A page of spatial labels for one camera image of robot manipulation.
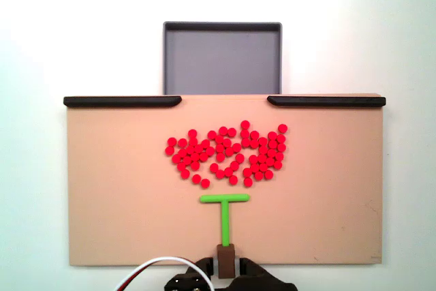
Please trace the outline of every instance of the red disc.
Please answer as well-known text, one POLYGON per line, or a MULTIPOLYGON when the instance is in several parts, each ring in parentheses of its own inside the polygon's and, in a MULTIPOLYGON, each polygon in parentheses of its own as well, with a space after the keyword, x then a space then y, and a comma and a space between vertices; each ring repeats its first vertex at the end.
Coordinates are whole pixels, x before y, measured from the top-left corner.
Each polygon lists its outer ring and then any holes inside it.
POLYGON ((244 177, 249 177, 251 175, 251 170, 249 168, 244 168, 243 175, 244 177))
POLYGON ((275 132, 268 133, 268 139, 275 140, 276 137, 277 137, 277 133, 275 133, 275 132))
POLYGON ((262 163, 259 165, 259 170, 261 172, 266 172, 266 170, 268 170, 268 166, 265 163, 262 163))
POLYGON ((200 183, 201 179, 202 179, 202 177, 201 177, 200 175, 195 174, 195 175, 192 177, 192 183, 193 183, 193 184, 198 184, 198 183, 200 183))
POLYGON ((274 149, 268 150, 268 157, 274 158, 277 152, 274 149))
POLYGON ((185 147, 187 146, 187 144, 188 144, 188 142, 186 141, 185 138, 181 138, 181 139, 178 141, 178 143, 177 143, 177 145, 178 145, 180 148, 185 148, 185 147))
POLYGON ((268 158, 266 158, 265 164, 268 167, 270 167, 270 166, 274 165, 274 162, 275 162, 274 158, 268 157, 268 158))
POLYGON ((259 153, 261 153, 262 155, 265 155, 267 152, 268 152, 268 148, 266 148, 265 146, 259 147, 259 153))
POLYGON ((207 189, 211 185, 211 182, 208 179, 202 179, 201 186, 203 189, 207 189))
POLYGON ((277 142, 284 143, 286 141, 286 137, 283 134, 279 134, 277 136, 277 142))
POLYGON ((173 146, 168 146, 165 148, 165 153, 167 156, 171 156, 174 153, 174 147, 173 146))
POLYGON ((243 140, 240 142, 244 148, 250 147, 250 139, 243 138, 243 140))
POLYGON ((253 173, 259 172, 259 165, 253 164, 250 166, 250 169, 253 173))
POLYGON ((209 131, 209 132, 207 133, 207 137, 208 137, 209 139, 211 139, 211 140, 214 140, 214 139, 215 139, 215 136, 217 136, 217 132, 215 132, 215 131, 209 131))
POLYGON ((234 143, 232 148, 235 153, 238 153, 242 149, 242 146, 240 145, 240 143, 234 143))
POLYGON ((211 170, 212 173, 216 173, 218 171, 218 164, 212 163, 209 169, 211 170))
POLYGON ((250 138, 251 138, 252 140, 257 140, 257 139, 259 138, 259 132, 257 132, 257 131, 251 131, 251 133, 250 133, 250 138))
POLYGON ((277 150, 280 151, 281 153, 284 152, 286 150, 286 146, 284 143, 279 143, 277 145, 277 150))
POLYGON ((277 148, 277 141, 276 140, 271 140, 270 142, 268 142, 268 147, 275 149, 277 148))
POLYGON ((239 169, 239 164, 238 164, 238 162, 237 162, 237 161, 233 161, 233 162, 231 162, 231 163, 230 163, 230 168, 231 168, 233 171, 238 170, 238 169, 239 169))
POLYGON ((241 126, 243 129, 248 129, 248 128, 250 127, 250 122, 248 122, 248 121, 242 121, 242 122, 240 123, 240 126, 241 126))
POLYGON ((244 155, 242 153, 239 153, 238 155, 236 155, 235 157, 236 161, 240 164, 242 164, 244 162, 244 155))
POLYGON ((226 148, 225 149, 225 155, 227 157, 233 156, 233 148, 226 148))
POLYGON ((189 136, 190 138, 195 138, 195 137, 197 136, 197 131, 194 130, 194 129, 189 130, 189 131, 188 131, 188 136, 189 136))
POLYGON ((210 157, 210 156, 212 156, 215 153, 215 149, 213 147, 208 147, 206 149, 206 153, 210 157))
POLYGON ((253 185, 253 180, 250 177, 246 177, 244 179, 244 186, 245 187, 251 187, 253 185))
POLYGON ((272 171, 266 170, 266 172, 265 172, 265 179, 271 180, 273 178, 273 176, 274 176, 274 173, 272 171))
POLYGON ((223 153, 217 154, 217 162, 219 163, 224 162, 224 159, 225 159, 225 155, 223 153))
POLYGON ((205 162, 208 158, 209 158, 209 156, 207 155, 207 153, 202 152, 202 153, 200 154, 200 161, 201 161, 201 162, 205 162))
POLYGON ((275 154, 275 159, 276 159, 276 160, 283 160, 284 157, 285 157, 285 156, 283 156, 282 153, 276 153, 276 154, 275 154))
POLYGON ((251 155, 248 158, 248 161, 250 162, 250 164, 256 164, 258 162, 258 157, 256 155, 251 155))
POLYGON ((200 168, 199 162, 191 162, 191 169, 192 170, 198 170, 198 168, 200 168))
POLYGON ((231 147, 232 146, 232 141, 229 138, 225 138, 223 140, 223 145, 225 148, 231 147))
POLYGON ((286 133, 287 131, 287 125, 286 124, 280 124, 279 125, 279 132, 280 133, 286 133))
POLYGON ((188 170, 182 170, 181 176, 182 176, 182 179, 186 180, 189 177, 189 171, 188 170))
POLYGON ((180 156, 176 154, 176 155, 172 156, 171 160, 173 163, 177 164, 180 162, 180 156))
POLYGON ((218 132, 222 135, 222 136, 227 136, 227 128, 225 126, 221 126, 218 130, 218 132))
POLYGON ((191 162, 192 162, 192 159, 190 156, 186 156, 185 158, 183 158, 184 165, 189 165, 191 162))
POLYGON ((215 173, 215 176, 217 177, 217 179, 222 179, 223 177, 224 177, 224 171, 223 170, 218 170, 216 173, 215 173))
POLYGON ((230 183, 230 185, 236 185, 236 184, 238 184, 238 178, 237 178, 236 176, 232 175, 232 176, 229 178, 229 183, 230 183))
POLYGON ((215 150, 218 153, 223 153, 224 152, 224 146, 222 144, 217 144, 217 146, 215 147, 215 150))
POLYGON ((248 132, 248 129, 243 129, 241 132, 240 132, 240 137, 241 138, 248 138, 250 136, 250 132, 248 132))
POLYGON ((177 143, 177 139, 176 138, 169 138, 167 143, 168 143, 168 146, 174 147, 177 143))
POLYGON ((231 138, 233 138, 236 135, 236 129, 234 127, 231 127, 227 130, 227 135, 231 138))
POLYGON ((266 161, 266 156, 265 155, 258 155, 258 162, 264 163, 265 161, 266 161))
POLYGON ((282 168, 283 167, 283 164, 280 162, 280 161, 276 161, 275 163, 274 163, 274 168, 276 169, 276 170, 279 170, 280 168, 282 168))
POLYGON ((256 181, 260 181, 264 178, 264 173, 262 172, 257 172, 254 174, 254 178, 256 179, 256 181))

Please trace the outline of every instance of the white cable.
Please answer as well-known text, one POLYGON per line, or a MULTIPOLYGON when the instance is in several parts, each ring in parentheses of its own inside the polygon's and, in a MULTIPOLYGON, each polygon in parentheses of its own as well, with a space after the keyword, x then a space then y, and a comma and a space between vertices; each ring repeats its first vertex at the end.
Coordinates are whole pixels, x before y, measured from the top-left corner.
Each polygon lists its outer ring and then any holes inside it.
POLYGON ((118 291, 118 289, 128 280, 130 279, 130 277, 132 275, 134 275, 135 273, 137 273, 138 271, 141 271, 144 267, 150 266, 152 264, 154 264, 155 262, 161 262, 162 260, 175 260, 177 262, 182 262, 183 264, 186 264, 188 266, 190 266, 191 268, 195 269, 203 278, 204 280, 207 282, 207 284, 209 285, 209 288, 211 289, 211 291, 215 291, 212 281, 207 277, 206 273, 204 273, 204 271, 202 269, 200 269, 198 266, 196 266, 195 264, 193 264, 192 262, 184 259, 184 258, 179 258, 179 257, 158 257, 158 258, 153 258, 150 259, 148 262, 145 262, 144 264, 138 266, 134 271, 132 271, 123 281, 120 282, 120 284, 115 288, 115 291, 118 291))

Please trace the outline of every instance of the black bar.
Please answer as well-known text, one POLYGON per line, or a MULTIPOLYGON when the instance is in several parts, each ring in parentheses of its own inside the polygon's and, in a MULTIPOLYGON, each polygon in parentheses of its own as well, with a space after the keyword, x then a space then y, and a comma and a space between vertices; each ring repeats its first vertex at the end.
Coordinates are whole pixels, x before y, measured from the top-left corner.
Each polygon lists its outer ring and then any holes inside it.
POLYGON ((132 108, 174 107, 182 101, 180 95, 146 97, 64 97, 63 104, 70 108, 132 108))
POLYGON ((274 106, 283 107, 365 107, 379 108, 386 105, 385 97, 313 97, 298 95, 269 95, 274 106))

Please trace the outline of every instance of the red round token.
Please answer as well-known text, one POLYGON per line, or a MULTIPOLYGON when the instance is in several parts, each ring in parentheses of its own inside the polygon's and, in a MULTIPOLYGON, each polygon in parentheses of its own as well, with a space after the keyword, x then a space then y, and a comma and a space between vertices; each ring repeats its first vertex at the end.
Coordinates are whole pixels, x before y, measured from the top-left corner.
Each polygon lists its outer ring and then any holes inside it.
POLYGON ((167 156, 171 156, 174 153, 174 147, 173 146, 168 146, 165 148, 165 153, 167 156))
POLYGON ((242 153, 239 153, 238 155, 236 155, 235 157, 236 161, 240 164, 242 164, 244 162, 244 155, 242 153))
POLYGON ((185 148, 185 147, 187 146, 187 144, 188 144, 188 142, 186 141, 185 138, 181 138, 181 139, 178 141, 178 143, 177 143, 177 145, 178 145, 180 148, 185 148))
POLYGON ((207 137, 208 137, 209 139, 211 139, 211 140, 214 140, 214 139, 215 139, 215 136, 217 136, 217 132, 215 132, 215 131, 209 131, 209 132, 207 133, 207 137))
POLYGON ((275 140, 276 137, 277 137, 277 133, 275 133, 275 132, 268 133, 268 139, 275 140))
POLYGON ((176 138, 169 138, 167 143, 168 143, 168 146, 174 147, 177 144, 177 139, 176 138))
POLYGON ((188 170, 182 170, 181 176, 182 176, 182 179, 186 180, 189 177, 189 171, 188 170))
POLYGON ((189 131, 188 131, 188 136, 189 136, 190 138, 195 138, 195 137, 197 136, 197 131, 194 130, 194 129, 189 130, 189 131))
POLYGON ((208 158, 209 158, 209 156, 207 155, 207 153, 202 152, 202 153, 200 154, 200 161, 201 161, 201 162, 205 162, 208 158))
POLYGON ((244 186, 245 187, 251 187, 253 185, 253 180, 250 177, 246 177, 244 179, 244 186))
POLYGON ((259 165, 253 164, 250 166, 250 169, 253 173, 259 172, 259 165))
POLYGON ((277 142, 284 143, 286 141, 286 137, 283 134, 279 134, 277 136, 277 142))
POLYGON ((265 155, 267 152, 268 152, 268 148, 266 148, 265 146, 259 147, 259 153, 261 153, 262 155, 265 155))
POLYGON ((279 125, 279 132, 280 133, 286 133, 287 131, 287 125, 286 124, 280 124, 279 125))
POLYGON ((277 148, 277 141, 271 140, 270 142, 268 142, 268 147, 270 147, 272 149, 277 148))
POLYGON ((201 186, 203 189, 207 189, 211 185, 211 182, 208 179, 202 179, 201 186))
POLYGON ((262 163, 259 165, 259 170, 261 172, 266 172, 266 170, 268 170, 268 166, 265 163, 262 163))
POLYGON ((176 154, 176 155, 172 156, 171 160, 173 163, 177 164, 180 162, 180 156, 176 154))
POLYGON ((193 184, 198 184, 198 183, 200 183, 201 179, 202 179, 202 177, 201 177, 200 175, 195 174, 195 175, 192 177, 192 183, 193 183, 193 184))
POLYGON ((280 161, 276 161, 275 163, 274 163, 274 168, 276 169, 276 170, 279 170, 280 168, 282 168, 283 167, 283 164, 280 162, 280 161))
POLYGON ((284 152, 286 150, 286 146, 284 143, 279 143, 277 145, 277 150, 280 151, 281 153, 284 152))
POLYGON ((227 157, 233 156, 233 148, 226 148, 225 149, 225 155, 227 157))
POLYGON ((249 168, 244 168, 243 175, 244 177, 249 177, 251 175, 251 170, 249 168))
POLYGON ((218 153, 223 153, 224 152, 224 146, 222 144, 217 144, 217 146, 215 147, 215 150, 218 153))
POLYGON ((250 147, 250 139, 243 138, 243 140, 240 142, 244 148, 250 147))
POLYGON ((241 138, 248 138, 250 136, 250 132, 248 132, 248 129, 243 129, 241 132, 240 132, 240 137, 241 138))
POLYGON ((230 185, 236 185, 236 184, 238 184, 238 178, 237 178, 236 176, 232 175, 232 176, 229 178, 229 183, 230 183, 230 185))
POLYGON ((251 133, 250 133, 250 138, 251 138, 252 140, 257 140, 257 139, 259 138, 259 132, 257 132, 257 131, 251 131, 251 133))
POLYGON ((225 138, 223 140, 223 145, 225 148, 231 147, 232 146, 232 141, 229 138, 225 138))
POLYGON ((227 136, 227 128, 225 126, 221 126, 218 130, 218 132, 222 135, 222 136, 227 136))
POLYGON ((222 179, 223 177, 224 177, 224 171, 223 170, 218 170, 216 173, 215 173, 215 176, 217 177, 217 179, 222 179))
POLYGON ((260 181, 260 180, 262 180, 262 179, 264 178, 264 173, 262 173, 262 172, 256 172, 256 173, 254 174, 254 178, 256 179, 256 181, 260 181))
POLYGON ((212 156, 215 153, 215 149, 213 147, 208 147, 206 149, 206 153, 210 157, 210 156, 212 156))
POLYGON ((224 162, 224 159, 225 159, 225 155, 223 153, 217 154, 217 162, 219 163, 224 162))
POLYGON ((236 135, 236 129, 234 127, 231 127, 227 130, 227 135, 231 138, 233 138, 236 135))
POLYGON ((212 173, 216 173, 218 171, 218 164, 212 163, 209 169, 211 170, 212 173))
POLYGON ((232 148, 235 153, 238 153, 242 149, 242 146, 240 145, 240 143, 234 143, 232 148))
POLYGON ((256 148, 258 148, 258 147, 259 147, 259 142, 258 142, 257 140, 252 140, 252 141, 250 141, 250 147, 251 147, 252 149, 256 149, 256 148))
POLYGON ((272 171, 266 170, 266 172, 265 172, 265 179, 266 180, 271 180, 273 178, 273 176, 274 176, 274 173, 272 171))
POLYGON ((248 122, 248 121, 242 121, 242 122, 240 123, 240 126, 241 126, 243 129, 248 129, 248 128, 250 127, 250 122, 248 122))
POLYGON ((231 163, 230 163, 230 168, 231 168, 233 171, 238 170, 238 169, 239 169, 239 164, 238 164, 238 162, 237 162, 237 161, 233 161, 233 162, 231 162, 231 163))
POLYGON ((192 170, 198 170, 198 168, 200 168, 199 162, 191 162, 191 169, 192 170))

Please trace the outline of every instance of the brown block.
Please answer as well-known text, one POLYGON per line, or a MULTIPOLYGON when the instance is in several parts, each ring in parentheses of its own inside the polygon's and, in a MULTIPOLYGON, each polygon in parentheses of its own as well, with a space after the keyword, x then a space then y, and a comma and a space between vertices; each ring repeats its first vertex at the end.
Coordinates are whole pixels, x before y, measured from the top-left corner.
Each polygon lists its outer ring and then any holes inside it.
POLYGON ((223 245, 217 246, 218 253, 218 278, 233 279, 234 273, 234 245, 229 244, 228 247, 223 245))

